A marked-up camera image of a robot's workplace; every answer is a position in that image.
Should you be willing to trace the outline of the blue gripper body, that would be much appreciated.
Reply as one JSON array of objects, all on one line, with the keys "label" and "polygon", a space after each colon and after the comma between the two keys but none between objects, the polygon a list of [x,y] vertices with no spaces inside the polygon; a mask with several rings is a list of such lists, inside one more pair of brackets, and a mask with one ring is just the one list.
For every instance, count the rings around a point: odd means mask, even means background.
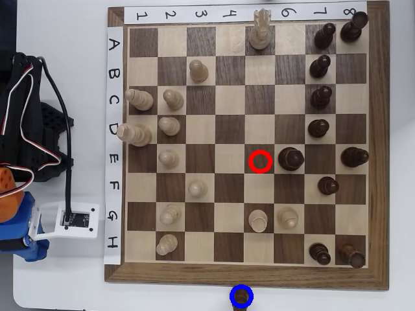
[{"label": "blue gripper body", "polygon": [[11,220],[1,223],[1,252],[12,253],[27,262],[43,260],[47,256],[49,241],[33,241],[29,237],[29,220],[35,199],[25,192],[22,203]]}]

